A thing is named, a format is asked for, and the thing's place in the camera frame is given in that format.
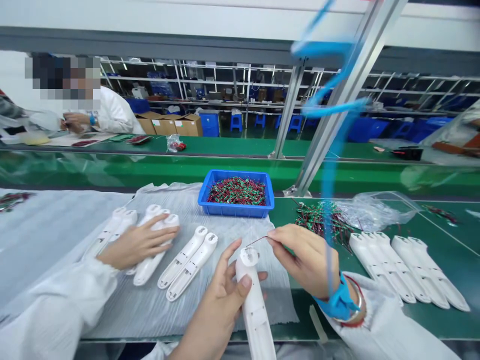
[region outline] red bracelet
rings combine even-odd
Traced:
[[[360,288],[360,285],[359,285],[355,280],[353,280],[350,276],[347,276],[347,275],[345,275],[345,274],[343,274],[343,276],[346,277],[346,278],[349,279],[352,283],[355,284],[355,286],[356,286],[357,289],[358,289],[358,292],[360,293],[360,296],[361,296],[363,299],[365,299],[364,294],[362,293],[362,289]],[[361,326],[363,325],[364,321],[365,321],[365,317],[364,317],[362,320],[360,320],[359,322],[356,322],[356,323],[354,323],[354,324],[342,323],[341,326],[342,326],[342,327],[345,327],[345,328],[359,328],[359,327],[361,327]]]

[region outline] bracelet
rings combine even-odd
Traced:
[[[347,279],[349,279],[353,284],[354,284],[354,288],[355,288],[355,291],[356,291],[356,294],[358,295],[358,308],[359,310],[356,310],[352,316],[348,319],[348,320],[341,320],[341,319],[336,319],[340,324],[341,326],[345,327],[345,328],[359,328],[360,326],[362,326],[362,324],[364,323],[365,319],[362,319],[361,321],[359,321],[358,323],[355,323],[355,324],[350,324],[350,322],[352,322],[353,320],[355,320],[355,318],[362,312],[362,305],[363,305],[363,301],[364,301],[364,294],[362,293],[362,289],[360,288],[360,285],[354,280],[352,279],[350,276],[345,276]]]

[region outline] person's left hand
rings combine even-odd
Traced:
[[[78,112],[65,112],[63,114],[67,124],[90,125],[90,116]]]
[[[229,344],[235,321],[240,316],[240,308],[252,287],[252,279],[248,275],[242,277],[238,283],[233,281],[236,261],[228,265],[230,257],[241,244],[242,239],[237,239],[221,254],[211,283],[180,344],[171,353],[170,360],[215,360],[222,357]],[[265,271],[258,273],[260,281],[267,276]]]

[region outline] hand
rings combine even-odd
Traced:
[[[90,116],[78,112],[65,112],[63,114],[67,124],[90,125]]]
[[[154,257],[172,247],[162,245],[177,236],[179,226],[152,231],[150,228],[168,214],[155,216],[142,226],[130,226],[115,242],[112,242],[96,258],[118,270],[131,268],[148,257]]]
[[[236,262],[228,265],[230,257],[241,244],[242,240],[237,239],[222,253],[211,283],[169,359],[215,360],[224,353],[235,321],[240,316],[240,308],[252,287],[252,279],[248,275],[242,277],[239,283],[233,281]],[[267,276],[264,271],[258,273],[260,281]]]
[[[268,242],[273,253],[290,275],[312,296],[318,299],[329,297],[329,276],[327,268],[327,248],[325,240],[294,224],[277,227],[268,232]],[[293,256],[284,246],[292,249]],[[340,284],[339,253],[331,253],[332,290]]]

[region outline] silver bracelet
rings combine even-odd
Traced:
[[[362,294],[360,294],[360,291],[358,290],[357,285],[352,284],[352,286],[355,289],[356,294],[358,295],[358,304],[356,304],[356,305],[358,306],[358,308],[360,310],[355,310],[355,312],[350,316],[350,318],[348,320],[333,318],[334,320],[336,320],[337,322],[339,322],[341,324],[346,324],[346,323],[349,323],[349,322],[355,320],[355,318],[362,312],[362,305],[363,305],[363,301],[364,301],[362,299]]]

